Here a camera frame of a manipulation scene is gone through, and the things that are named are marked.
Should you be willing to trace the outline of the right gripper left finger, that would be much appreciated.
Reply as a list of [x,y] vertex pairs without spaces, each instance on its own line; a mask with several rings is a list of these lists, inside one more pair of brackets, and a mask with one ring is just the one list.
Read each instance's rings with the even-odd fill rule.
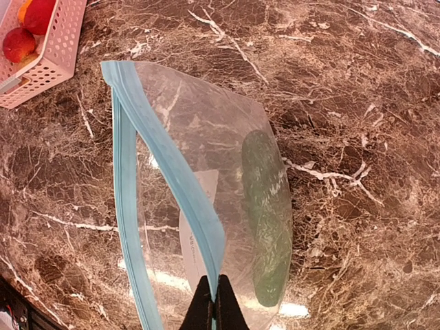
[[207,276],[202,276],[179,330],[211,330],[214,303]]

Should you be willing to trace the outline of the green cucumber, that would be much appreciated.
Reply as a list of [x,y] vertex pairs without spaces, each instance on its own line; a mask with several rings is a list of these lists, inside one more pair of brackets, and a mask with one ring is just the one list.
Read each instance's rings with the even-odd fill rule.
[[285,165],[267,132],[249,132],[241,149],[245,210],[256,257],[252,275],[264,307],[281,301],[292,257],[292,205]]

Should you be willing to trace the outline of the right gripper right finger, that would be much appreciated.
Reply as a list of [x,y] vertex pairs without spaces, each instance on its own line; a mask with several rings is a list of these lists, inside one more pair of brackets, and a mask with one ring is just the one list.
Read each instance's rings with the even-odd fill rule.
[[249,330],[234,294],[229,278],[219,276],[215,300],[215,329],[219,330]]

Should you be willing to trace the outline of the pink plastic basket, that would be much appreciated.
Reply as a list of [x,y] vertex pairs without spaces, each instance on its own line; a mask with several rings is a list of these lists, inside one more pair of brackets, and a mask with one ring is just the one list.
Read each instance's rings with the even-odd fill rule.
[[30,60],[14,63],[1,51],[1,106],[13,109],[74,76],[86,1],[54,1]]

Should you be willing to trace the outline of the clear zip top bag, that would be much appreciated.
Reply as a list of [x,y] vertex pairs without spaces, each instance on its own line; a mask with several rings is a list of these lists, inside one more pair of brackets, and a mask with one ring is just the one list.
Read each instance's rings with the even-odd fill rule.
[[276,142],[265,110],[156,63],[106,60],[101,70],[111,90],[116,219],[141,327],[179,329],[207,276],[215,329],[224,274],[248,327],[268,329],[283,297],[274,307],[256,298],[241,159],[251,131]]

